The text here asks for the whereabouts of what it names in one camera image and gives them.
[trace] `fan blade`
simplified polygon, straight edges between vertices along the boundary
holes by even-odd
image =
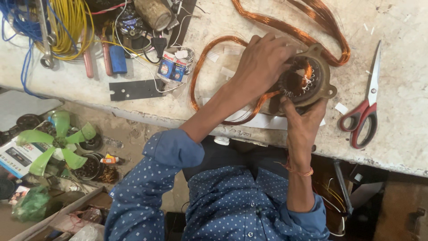
[[[56,136],[65,137],[70,127],[70,114],[67,111],[57,111],[51,119],[55,123]]]
[[[38,130],[25,130],[18,135],[16,145],[22,146],[33,142],[52,144],[54,137]]]
[[[94,138],[96,134],[94,127],[88,122],[81,130],[67,137],[66,140],[69,144],[79,143]]]
[[[83,164],[85,164],[86,160],[88,160],[87,157],[81,157],[73,153],[69,149],[61,149],[61,150],[62,150],[62,154],[64,155],[65,161],[67,162],[67,165],[71,169],[81,168]]]
[[[30,166],[29,172],[37,175],[43,176],[45,173],[46,165],[48,164],[49,159],[54,153],[56,147],[51,147],[42,153]]]

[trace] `dirt floor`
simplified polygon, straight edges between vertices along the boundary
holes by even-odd
[[[72,126],[82,127],[86,122],[90,122],[96,128],[104,141],[102,147],[95,150],[96,152],[102,155],[109,152],[111,155],[125,160],[122,165],[117,166],[120,179],[144,157],[142,151],[146,141],[153,134],[167,130],[165,127],[115,117],[111,113],[90,109],[72,102],[66,102],[58,109],[64,109],[71,113]],[[92,183],[92,185],[100,186],[103,184]],[[110,190],[114,185],[104,184],[104,186]],[[173,189],[162,196],[161,210],[181,212],[182,206],[187,201],[189,201],[189,188],[183,172],[179,172],[175,176]]]

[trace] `green plastic bag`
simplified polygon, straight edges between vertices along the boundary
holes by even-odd
[[[21,222],[36,221],[44,219],[46,206],[51,196],[48,189],[44,186],[32,187],[27,194],[19,199],[18,203],[12,208],[12,217]]]

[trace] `scissor blade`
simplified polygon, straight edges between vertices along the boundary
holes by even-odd
[[[367,99],[369,100],[369,105],[372,106],[374,103],[376,103],[376,97],[377,97],[377,89],[379,88],[379,85],[377,81],[379,80],[379,73],[380,73],[380,49],[382,47],[382,40],[379,41],[379,44],[377,45],[376,50],[376,57],[374,58],[374,65],[373,65],[373,73],[372,78],[370,79],[370,87],[369,87],[369,94],[367,96]]]

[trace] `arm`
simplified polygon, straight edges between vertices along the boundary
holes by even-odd
[[[162,194],[171,190],[174,176],[202,162],[199,144],[218,124],[261,96],[289,68],[295,54],[284,38],[254,36],[242,54],[236,74],[194,116],[179,127],[154,134],[144,147],[145,157],[115,187],[106,221],[105,239],[162,240]]]
[[[290,99],[283,97],[281,102],[288,121],[287,147],[290,168],[300,173],[308,173],[311,170],[311,148],[325,115],[327,99],[321,98],[301,116]],[[304,177],[296,172],[289,172],[285,210],[281,214],[287,225],[298,225],[316,238],[328,238],[324,203],[322,198],[312,191],[311,176]]]

